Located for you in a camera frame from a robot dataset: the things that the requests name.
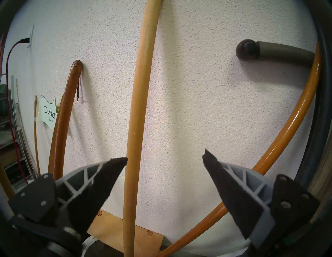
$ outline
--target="white paper sign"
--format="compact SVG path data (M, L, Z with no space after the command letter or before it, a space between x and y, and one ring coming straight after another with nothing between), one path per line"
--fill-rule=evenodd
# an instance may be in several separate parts
M45 97L38 96L38 121L44 122L52 130L54 130L56 121L56 108L55 108L55 98L52 103L49 103Z

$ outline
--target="metal shelf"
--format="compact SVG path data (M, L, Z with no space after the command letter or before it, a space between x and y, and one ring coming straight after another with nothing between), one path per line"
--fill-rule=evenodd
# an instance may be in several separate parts
M14 143L14 141L11 141L10 143L7 143L7 144L1 146L1 147L0 147L0 150L6 148L7 146L12 145L13 143Z
M7 122L9 122L9 120L6 120L6 121L1 122L1 123L0 123L0 126L5 125Z
M5 170L7 170L7 169L13 167L13 166L16 165L17 163L18 163L17 161L16 161L16 162L13 162L12 164L10 164L10 165L8 165L7 167L5 167Z

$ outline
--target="white textured wall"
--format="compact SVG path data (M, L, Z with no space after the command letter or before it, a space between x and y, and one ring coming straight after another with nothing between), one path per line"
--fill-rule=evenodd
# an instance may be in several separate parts
M34 155L34 95L63 94L71 63L84 63L64 174L126 155L131 90L145 1L28 1L6 42L19 45L9 73L18 79L23 123ZM205 170L207 148L220 160L253 167L295 106L309 69L241 62L245 38L314 51L316 35L300 0L164 0L157 29L138 189L139 226L176 241L219 203ZM267 176L295 176L310 130L310 109ZM39 124L39 159L47 171L52 131ZM103 208L123 216L124 172ZM186 250L216 256L243 238L227 215Z

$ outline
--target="brown curved wooden handle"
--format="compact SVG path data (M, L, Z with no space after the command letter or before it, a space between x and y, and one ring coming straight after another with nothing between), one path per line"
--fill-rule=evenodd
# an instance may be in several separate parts
M57 114L48 161L48 172L53 174L54 180L58 180L63 174L64 152L66 149L71 109L73 108L78 79L81 76L82 70L83 63L81 61L74 61L70 68L66 89Z

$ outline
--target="gray gripper frame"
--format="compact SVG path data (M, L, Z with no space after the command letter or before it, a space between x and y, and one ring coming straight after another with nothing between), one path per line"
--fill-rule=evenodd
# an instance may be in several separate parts
M309 222L319 201L285 175L275 183L254 170L203 155L219 195L256 253L266 253L285 234Z

